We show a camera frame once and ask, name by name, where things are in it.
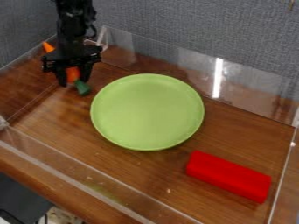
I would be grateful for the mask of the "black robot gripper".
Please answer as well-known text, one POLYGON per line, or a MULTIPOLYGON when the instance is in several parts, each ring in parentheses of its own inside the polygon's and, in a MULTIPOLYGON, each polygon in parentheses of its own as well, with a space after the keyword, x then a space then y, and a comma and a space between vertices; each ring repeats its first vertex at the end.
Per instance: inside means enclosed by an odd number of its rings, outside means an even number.
POLYGON ((55 73, 59 84, 67 87, 67 70, 76 67, 80 71, 80 80, 90 80, 92 67, 102 60, 103 47, 79 44, 68 48, 54 46, 50 42, 42 43, 46 54, 42 56, 42 70, 55 73))

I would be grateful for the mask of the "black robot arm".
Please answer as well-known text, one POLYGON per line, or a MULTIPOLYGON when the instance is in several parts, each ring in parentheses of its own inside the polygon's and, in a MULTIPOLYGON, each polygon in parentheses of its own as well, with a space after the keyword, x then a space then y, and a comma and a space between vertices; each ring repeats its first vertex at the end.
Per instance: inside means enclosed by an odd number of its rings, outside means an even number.
POLYGON ((86 45, 87 31, 92 30, 92 38, 98 35, 94 25, 96 10, 92 0, 52 0, 56 5, 58 45, 55 50, 42 56, 42 70, 54 73, 59 84, 67 86, 67 69, 79 69, 79 79, 90 80, 94 64, 100 62, 103 48, 86 45))

